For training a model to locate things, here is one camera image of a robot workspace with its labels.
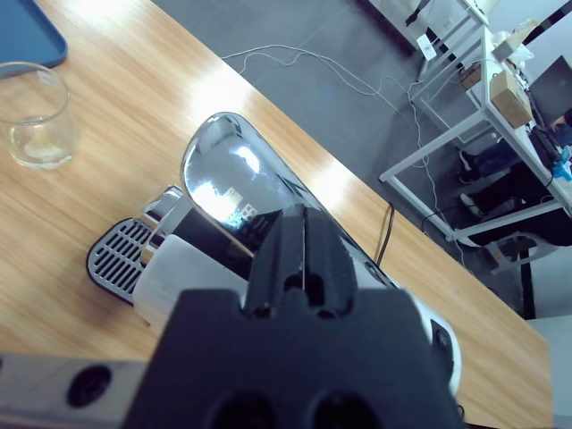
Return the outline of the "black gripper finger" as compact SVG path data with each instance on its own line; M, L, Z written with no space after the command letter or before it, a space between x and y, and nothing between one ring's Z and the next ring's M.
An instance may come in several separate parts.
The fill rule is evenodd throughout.
M352 308L357 280L341 230L315 208L305 209L305 280L308 303L314 308Z
M304 207L283 209L256 252L245 308L277 308L287 286L300 286L304 267Z

